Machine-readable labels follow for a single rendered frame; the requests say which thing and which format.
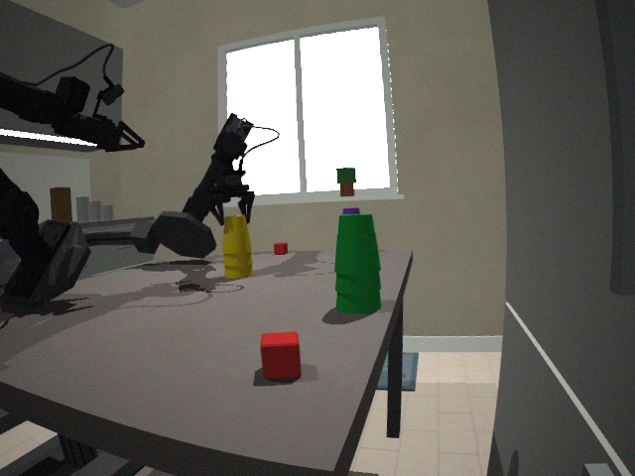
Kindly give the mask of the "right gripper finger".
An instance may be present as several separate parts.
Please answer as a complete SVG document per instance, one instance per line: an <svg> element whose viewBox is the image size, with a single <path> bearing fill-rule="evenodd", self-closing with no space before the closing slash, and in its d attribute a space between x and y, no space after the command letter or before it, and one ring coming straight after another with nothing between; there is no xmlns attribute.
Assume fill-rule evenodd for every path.
<svg viewBox="0 0 635 476"><path fill-rule="evenodd" d="M112 136L112 132L110 134L109 141L111 139L111 136ZM122 132L122 136L121 137L124 138L126 141L128 141L130 144L137 144L134 140L132 140L129 136L127 136L124 132ZM136 149L126 149L126 150L136 150ZM120 150L120 151L126 151L126 150ZM107 153L107 152L116 152L116 151L109 150L109 151L105 151L105 152Z"/></svg>
<svg viewBox="0 0 635 476"><path fill-rule="evenodd" d="M123 130L125 130L128 134L130 134L139 143L130 144L130 145L119 145L119 141L120 141ZM117 126L117 131L115 134L111 151L144 148L144 146L145 146L145 141L141 137L139 137L132 129L130 129L123 121L120 120Z"/></svg>

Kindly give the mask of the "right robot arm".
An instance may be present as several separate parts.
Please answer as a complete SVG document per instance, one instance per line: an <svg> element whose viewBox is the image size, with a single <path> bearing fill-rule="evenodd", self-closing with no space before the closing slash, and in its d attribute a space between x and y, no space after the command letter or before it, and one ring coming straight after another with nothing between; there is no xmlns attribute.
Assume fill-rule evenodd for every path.
<svg viewBox="0 0 635 476"><path fill-rule="evenodd" d="M0 108L32 123L52 124L56 134L74 139L81 117L78 113L83 111L89 90L90 86L75 76L62 76L56 93L52 93L0 73ZM108 106L123 92L117 84L101 99ZM36 202L0 168L0 237L9 240L21 258L4 288L9 296L32 295L70 228L66 221L48 220L40 230L38 219Z"/></svg>

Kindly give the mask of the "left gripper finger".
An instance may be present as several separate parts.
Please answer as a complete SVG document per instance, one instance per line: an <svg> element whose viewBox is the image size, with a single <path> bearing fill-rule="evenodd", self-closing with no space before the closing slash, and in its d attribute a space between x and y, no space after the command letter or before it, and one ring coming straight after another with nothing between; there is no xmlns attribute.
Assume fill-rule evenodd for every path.
<svg viewBox="0 0 635 476"><path fill-rule="evenodd" d="M255 193L251 192L246 194L239 202L238 206L242 215L246 216L247 224L250 222L251 208L254 201ZM248 202L248 203L247 203ZM247 204L247 213L246 213L246 204Z"/></svg>
<svg viewBox="0 0 635 476"><path fill-rule="evenodd" d="M217 209L215 208L217 206ZM222 203L222 194L215 194L210 200L205 204L205 206L210 210L210 212L215 216L217 221L221 226L224 225L224 214L223 214L223 203ZM218 212L219 214L218 214Z"/></svg>

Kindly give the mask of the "yellow cup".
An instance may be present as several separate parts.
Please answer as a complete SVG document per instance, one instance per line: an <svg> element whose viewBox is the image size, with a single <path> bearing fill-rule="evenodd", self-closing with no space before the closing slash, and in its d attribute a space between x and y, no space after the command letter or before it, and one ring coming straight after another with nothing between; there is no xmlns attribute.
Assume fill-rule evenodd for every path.
<svg viewBox="0 0 635 476"><path fill-rule="evenodd" d="M245 266L225 266L224 276L227 279L241 279L252 277L252 264Z"/></svg>
<svg viewBox="0 0 635 476"><path fill-rule="evenodd" d="M224 266L245 266L252 264L251 252L238 254L224 254Z"/></svg>
<svg viewBox="0 0 635 476"><path fill-rule="evenodd" d="M251 251L246 216L225 216L222 253L238 254Z"/></svg>

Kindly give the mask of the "red cube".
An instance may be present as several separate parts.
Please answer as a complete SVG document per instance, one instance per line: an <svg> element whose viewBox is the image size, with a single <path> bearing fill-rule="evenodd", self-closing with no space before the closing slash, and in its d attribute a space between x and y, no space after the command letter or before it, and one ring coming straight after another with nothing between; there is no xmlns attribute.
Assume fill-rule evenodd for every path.
<svg viewBox="0 0 635 476"><path fill-rule="evenodd" d="M275 255L285 255L288 253L288 243L274 244Z"/></svg>
<svg viewBox="0 0 635 476"><path fill-rule="evenodd" d="M263 333L261 357L264 379L302 376L300 344L296 331Z"/></svg>

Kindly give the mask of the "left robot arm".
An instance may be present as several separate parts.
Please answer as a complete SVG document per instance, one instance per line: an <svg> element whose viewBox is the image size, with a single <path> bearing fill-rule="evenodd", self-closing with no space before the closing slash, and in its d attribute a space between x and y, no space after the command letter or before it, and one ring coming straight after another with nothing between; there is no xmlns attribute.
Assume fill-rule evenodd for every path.
<svg viewBox="0 0 635 476"><path fill-rule="evenodd" d="M212 190L212 188L215 185L214 171L222 167L226 167L227 170L229 170L229 168L234 168L233 166L234 160L238 161L239 158L243 156L243 154L245 153L248 147L248 144L245 142L245 140L247 139L245 138L245 135L247 135L248 137L252 128L243 128L238 130L237 127L241 119L238 118L237 116L238 115L233 112L230 113L227 121L225 122L220 132L221 134L219 134L216 140L216 143L213 147L213 149L215 150L215 153L211 156L211 163L201 183L195 189L192 197L189 197L184 207L183 212L188 213L189 215L196 218L200 222L203 221L204 217L207 216L209 212L208 208L205 206L205 201L207 200L207 194ZM228 122L230 122L229 125L227 124ZM230 127L227 127L227 126L230 126ZM244 133L243 133L243 130L244 130ZM239 150L241 150L240 153L239 153ZM237 156L236 159L235 159L235 156ZM225 184L229 186L242 184L242 175L225 176Z"/></svg>

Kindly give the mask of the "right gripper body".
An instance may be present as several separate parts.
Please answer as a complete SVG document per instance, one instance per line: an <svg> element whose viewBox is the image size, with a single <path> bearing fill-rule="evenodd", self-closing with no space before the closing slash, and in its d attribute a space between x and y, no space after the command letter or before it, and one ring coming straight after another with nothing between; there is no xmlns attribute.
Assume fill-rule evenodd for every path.
<svg viewBox="0 0 635 476"><path fill-rule="evenodd" d="M98 92L98 97L96 98L98 100L92 115L93 118L81 115L79 125L78 125L78 131L76 134L77 140L96 145L96 149L102 148L102 150L106 150L106 151L111 150L117 129L114 129L115 123L113 123L112 119L109 119L107 118L107 116L102 116L96 113L97 113L102 95L106 91L111 89L112 87L114 87L113 84L107 87L106 89L104 89L103 91L100 90ZM109 141L111 132L112 132L112 136Z"/></svg>

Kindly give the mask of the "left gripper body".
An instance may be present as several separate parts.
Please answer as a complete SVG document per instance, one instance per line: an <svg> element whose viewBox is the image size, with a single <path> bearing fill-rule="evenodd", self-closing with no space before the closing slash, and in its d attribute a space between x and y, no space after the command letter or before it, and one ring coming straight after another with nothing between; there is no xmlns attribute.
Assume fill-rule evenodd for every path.
<svg viewBox="0 0 635 476"><path fill-rule="evenodd" d="M225 184L225 176L236 176L238 175L237 170L234 168L226 169L226 167L219 168L214 171L214 177L216 185L212 188L212 190L207 194L207 203L212 194L222 193L223 201L222 203L229 202L231 200L230 197L241 197L241 199L248 193L254 192L254 190L250 190L249 184L240 184L240 185L227 185ZM228 196L229 195L229 196ZM237 196L242 195L242 196Z"/></svg>

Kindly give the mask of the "green cup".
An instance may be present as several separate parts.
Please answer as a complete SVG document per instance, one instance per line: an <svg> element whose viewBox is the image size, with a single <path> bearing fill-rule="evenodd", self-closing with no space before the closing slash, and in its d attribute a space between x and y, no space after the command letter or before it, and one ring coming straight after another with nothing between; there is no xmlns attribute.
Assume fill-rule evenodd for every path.
<svg viewBox="0 0 635 476"><path fill-rule="evenodd" d="M367 275L380 272L372 214L345 215L339 215L334 271L342 275Z"/></svg>
<svg viewBox="0 0 635 476"><path fill-rule="evenodd" d="M365 295L381 290L379 272L367 275L336 274L335 290L347 295Z"/></svg>
<svg viewBox="0 0 635 476"><path fill-rule="evenodd" d="M336 309L346 313L368 313L381 308L380 291L365 295L337 293Z"/></svg>

